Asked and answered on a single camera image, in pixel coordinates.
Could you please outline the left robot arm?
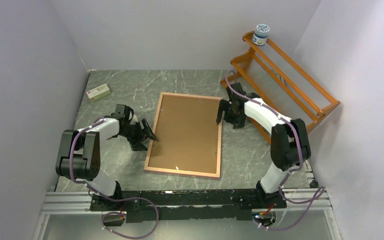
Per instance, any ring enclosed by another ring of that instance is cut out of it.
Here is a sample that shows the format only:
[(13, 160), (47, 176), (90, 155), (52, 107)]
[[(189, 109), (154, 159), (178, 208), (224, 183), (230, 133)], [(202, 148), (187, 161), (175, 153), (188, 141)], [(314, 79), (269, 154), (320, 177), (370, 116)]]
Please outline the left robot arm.
[(130, 106), (118, 104), (89, 126), (63, 131), (55, 163), (58, 176), (85, 185), (110, 210), (122, 206), (123, 194), (120, 184), (101, 170), (101, 144), (117, 137), (124, 137), (132, 151), (147, 151), (146, 140), (158, 141), (145, 118), (138, 120)]

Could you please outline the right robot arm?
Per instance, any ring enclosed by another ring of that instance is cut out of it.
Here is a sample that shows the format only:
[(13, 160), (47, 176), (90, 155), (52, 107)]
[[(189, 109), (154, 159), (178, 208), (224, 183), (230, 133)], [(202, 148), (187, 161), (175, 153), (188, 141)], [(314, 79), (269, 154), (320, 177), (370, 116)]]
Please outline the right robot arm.
[(247, 94), (239, 82), (228, 85), (226, 91), (228, 100), (219, 102), (217, 124), (225, 121), (238, 129), (250, 118), (270, 133), (272, 163), (257, 184), (261, 190), (254, 195), (256, 204), (266, 208), (274, 201), (273, 193), (284, 184), (287, 176), (311, 156), (306, 125), (300, 118), (292, 119), (274, 110), (257, 94)]

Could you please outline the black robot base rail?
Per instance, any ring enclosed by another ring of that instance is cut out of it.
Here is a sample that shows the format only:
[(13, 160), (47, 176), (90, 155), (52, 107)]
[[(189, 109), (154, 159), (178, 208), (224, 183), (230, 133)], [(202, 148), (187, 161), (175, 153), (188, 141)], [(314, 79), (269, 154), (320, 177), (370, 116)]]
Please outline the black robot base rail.
[(127, 223), (169, 220), (235, 219), (247, 221), (268, 209), (285, 209), (278, 192), (255, 188), (200, 190), (124, 190), (121, 202), (93, 194), (92, 212), (123, 212)]

